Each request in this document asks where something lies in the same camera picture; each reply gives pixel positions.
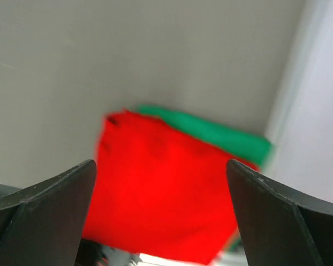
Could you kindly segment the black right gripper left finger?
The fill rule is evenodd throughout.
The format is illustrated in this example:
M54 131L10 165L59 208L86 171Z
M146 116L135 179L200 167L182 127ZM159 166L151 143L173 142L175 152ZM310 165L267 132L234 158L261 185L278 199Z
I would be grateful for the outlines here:
M73 265L97 167L86 160L0 197L0 265Z

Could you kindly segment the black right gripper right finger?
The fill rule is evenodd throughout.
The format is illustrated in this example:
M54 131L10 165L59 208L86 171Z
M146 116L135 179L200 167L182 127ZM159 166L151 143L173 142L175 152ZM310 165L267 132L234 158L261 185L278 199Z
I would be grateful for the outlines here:
M236 160L226 176L248 265L333 265L333 203Z

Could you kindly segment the red t shirt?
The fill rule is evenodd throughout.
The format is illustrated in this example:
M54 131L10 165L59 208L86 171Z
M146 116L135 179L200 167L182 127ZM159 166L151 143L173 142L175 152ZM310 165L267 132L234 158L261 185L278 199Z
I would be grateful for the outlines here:
M83 238L131 253L209 264L240 234L226 177L239 160L158 117L106 114Z

